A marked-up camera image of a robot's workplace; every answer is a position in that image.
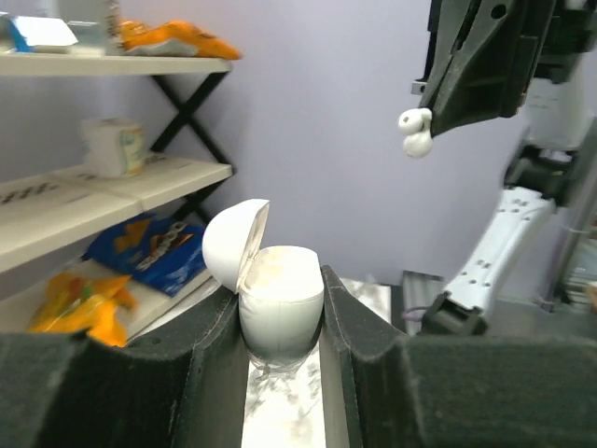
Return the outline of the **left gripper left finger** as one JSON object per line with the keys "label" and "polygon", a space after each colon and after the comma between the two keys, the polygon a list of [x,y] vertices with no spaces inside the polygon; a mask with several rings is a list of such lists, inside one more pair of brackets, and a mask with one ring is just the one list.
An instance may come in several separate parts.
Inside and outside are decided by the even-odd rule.
{"label": "left gripper left finger", "polygon": [[114,348],[84,332],[1,338],[5,447],[238,447],[247,352],[220,288]]}

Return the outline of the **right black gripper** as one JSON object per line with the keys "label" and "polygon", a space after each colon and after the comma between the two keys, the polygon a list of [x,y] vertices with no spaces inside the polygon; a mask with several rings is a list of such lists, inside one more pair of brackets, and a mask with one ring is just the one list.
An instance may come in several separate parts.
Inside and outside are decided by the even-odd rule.
{"label": "right black gripper", "polygon": [[593,1],[434,1],[419,107],[438,136],[510,118],[533,79],[567,81],[596,43]]}

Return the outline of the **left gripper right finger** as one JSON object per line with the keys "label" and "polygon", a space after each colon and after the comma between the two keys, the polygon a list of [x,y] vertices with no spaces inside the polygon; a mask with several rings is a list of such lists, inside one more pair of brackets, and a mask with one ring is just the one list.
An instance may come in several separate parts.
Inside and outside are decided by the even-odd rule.
{"label": "left gripper right finger", "polygon": [[324,267],[319,343],[330,447],[592,447],[596,344],[414,336]]}

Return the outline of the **beige earbud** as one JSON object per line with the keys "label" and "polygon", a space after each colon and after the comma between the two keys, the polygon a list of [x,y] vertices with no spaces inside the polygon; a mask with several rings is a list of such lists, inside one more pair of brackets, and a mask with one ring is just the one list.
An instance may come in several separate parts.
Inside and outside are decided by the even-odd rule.
{"label": "beige earbud", "polygon": [[433,113],[428,108],[412,108],[398,118],[397,127],[404,135],[403,149],[409,157],[420,159],[430,152],[432,118]]}

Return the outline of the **white earbud charging case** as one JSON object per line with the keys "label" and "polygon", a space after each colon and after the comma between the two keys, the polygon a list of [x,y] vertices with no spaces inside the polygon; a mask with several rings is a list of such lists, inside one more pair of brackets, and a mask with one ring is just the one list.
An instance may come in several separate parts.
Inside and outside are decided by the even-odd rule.
{"label": "white earbud charging case", "polygon": [[251,199],[207,225],[202,254],[208,271],[239,298],[240,323],[251,355],[290,366],[312,351],[324,306],[319,258],[295,245],[262,247],[270,202]]}

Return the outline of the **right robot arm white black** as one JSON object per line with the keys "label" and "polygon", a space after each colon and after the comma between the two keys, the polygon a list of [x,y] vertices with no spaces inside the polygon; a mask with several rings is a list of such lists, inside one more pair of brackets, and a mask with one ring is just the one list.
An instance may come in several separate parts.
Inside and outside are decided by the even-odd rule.
{"label": "right robot arm white black", "polygon": [[424,334],[480,335],[525,245],[560,209],[569,218],[540,296],[565,298],[563,282],[596,210],[596,118],[582,61],[596,47],[592,1],[435,1],[427,25],[419,105],[398,128],[405,153],[426,156],[452,129],[521,109],[529,123],[507,165],[496,210],[475,249],[426,308]]}

